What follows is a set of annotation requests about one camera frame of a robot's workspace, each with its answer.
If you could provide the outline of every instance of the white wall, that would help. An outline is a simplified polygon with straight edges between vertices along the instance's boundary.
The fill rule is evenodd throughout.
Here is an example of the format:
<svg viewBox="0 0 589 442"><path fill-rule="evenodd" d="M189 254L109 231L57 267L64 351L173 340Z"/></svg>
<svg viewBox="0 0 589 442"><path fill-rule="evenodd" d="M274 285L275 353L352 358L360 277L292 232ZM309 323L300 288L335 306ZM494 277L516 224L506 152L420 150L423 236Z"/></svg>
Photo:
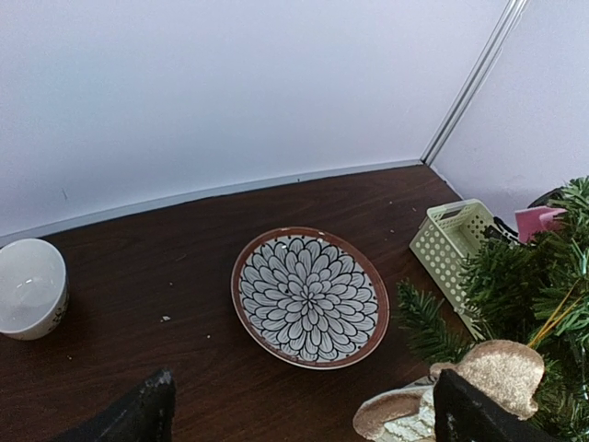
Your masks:
<svg viewBox="0 0 589 442"><path fill-rule="evenodd" d="M504 1L0 3L0 238L418 158Z"/></svg>
<svg viewBox="0 0 589 442"><path fill-rule="evenodd" d="M589 2L528 4L433 164L512 223L514 210L589 174Z"/></svg>

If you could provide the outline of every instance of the dark wooden surface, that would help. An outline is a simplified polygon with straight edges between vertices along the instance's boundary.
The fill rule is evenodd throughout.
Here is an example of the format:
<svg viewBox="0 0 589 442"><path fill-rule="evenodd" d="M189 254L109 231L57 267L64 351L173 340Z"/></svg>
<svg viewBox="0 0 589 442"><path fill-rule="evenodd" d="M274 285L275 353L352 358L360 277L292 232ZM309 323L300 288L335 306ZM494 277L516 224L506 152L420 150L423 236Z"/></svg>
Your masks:
<svg viewBox="0 0 589 442"><path fill-rule="evenodd" d="M358 406L427 370L395 321L355 366L290 366L237 319L233 263L268 229L327 230L373 262L394 313L400 279L433 288L409 243L428 207L456 199L429 169L413 167L201 200L49 237L67 262L72 301L45 338L0 337L0 440L46 439L160 367L177 381L175 441L362 440L352 429Z"/></svg>

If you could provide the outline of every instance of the pink object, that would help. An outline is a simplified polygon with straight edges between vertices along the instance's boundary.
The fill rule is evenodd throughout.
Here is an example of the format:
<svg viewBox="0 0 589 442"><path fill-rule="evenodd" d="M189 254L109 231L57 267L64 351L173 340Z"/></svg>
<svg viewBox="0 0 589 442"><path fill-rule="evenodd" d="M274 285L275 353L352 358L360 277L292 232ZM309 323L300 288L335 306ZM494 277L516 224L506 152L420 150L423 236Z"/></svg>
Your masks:
<svg viewBox="0 0 589 442"><path fill-rule="evenodd" d="M554 231L560 228L559 221L554 219L564 209L553 209L545 205L515 212L515 221L519 232L519 240L527 243L537 232Z"/></svg>

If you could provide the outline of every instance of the plastic basket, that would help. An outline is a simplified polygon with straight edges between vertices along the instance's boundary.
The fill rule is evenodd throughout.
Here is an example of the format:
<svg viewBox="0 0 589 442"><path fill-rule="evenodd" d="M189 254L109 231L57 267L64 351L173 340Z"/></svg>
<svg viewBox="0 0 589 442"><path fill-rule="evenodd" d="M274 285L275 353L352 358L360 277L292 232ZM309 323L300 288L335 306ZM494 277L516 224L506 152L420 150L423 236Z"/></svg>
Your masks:
<svg viewBox="0 0 589 442"><path fill-rule="evenodd" d="M493 215L479 200L432 207L427 211L410 249L420 260L470 333L480 336L472 323L474 313L464 303L460 287L462 261L477 252L484 231L494 225Z"/></svg>

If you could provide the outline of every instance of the white bowl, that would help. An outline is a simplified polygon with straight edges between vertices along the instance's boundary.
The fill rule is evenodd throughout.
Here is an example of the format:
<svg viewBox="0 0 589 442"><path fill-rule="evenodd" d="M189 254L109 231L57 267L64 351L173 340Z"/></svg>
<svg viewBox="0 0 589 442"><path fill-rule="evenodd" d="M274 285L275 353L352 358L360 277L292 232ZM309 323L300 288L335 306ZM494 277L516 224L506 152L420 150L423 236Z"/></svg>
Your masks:
<svg viewBox="0 0 589 442"><path fill-rule="evenodd" d="M45 336L68 300L64 258L52 244L22 239L0 250L0 333L26 341Z"/></svg>

